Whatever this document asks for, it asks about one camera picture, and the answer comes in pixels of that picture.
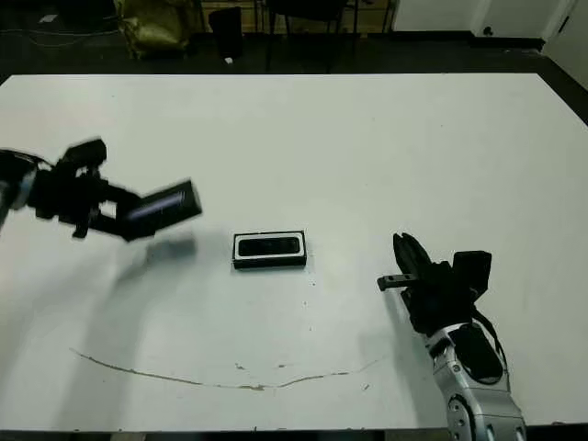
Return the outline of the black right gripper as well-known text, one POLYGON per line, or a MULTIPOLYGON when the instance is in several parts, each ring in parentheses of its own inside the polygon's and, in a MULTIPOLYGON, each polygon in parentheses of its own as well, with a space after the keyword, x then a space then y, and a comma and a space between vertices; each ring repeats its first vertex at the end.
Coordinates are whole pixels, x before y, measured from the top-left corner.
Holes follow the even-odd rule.
POLYGON ((417 333, 436 333, 473 321, 469 286, 448 261, 432 263, 423 246, 409 233, 393 234, 393 250, 404 275, 379 277, 377 284, 381 291, 403 288, 401 299, 417 333))

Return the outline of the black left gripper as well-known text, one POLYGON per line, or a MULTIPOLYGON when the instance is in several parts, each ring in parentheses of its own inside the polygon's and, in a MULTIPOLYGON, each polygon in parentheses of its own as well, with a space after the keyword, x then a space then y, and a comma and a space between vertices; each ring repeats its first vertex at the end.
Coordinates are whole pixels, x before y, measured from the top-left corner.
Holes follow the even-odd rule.
POLYGON ((77 175, 55 165, 38 169, 27 198, 27 206, 42 220, 56 218, 73 226, 74 239, 84 239, 90 231, 103 232, 126 242, 137 239, 131 224, 102 213, 105 202, 132 205, 139 195, 124 187, 109 184, 94 171, 77 175))

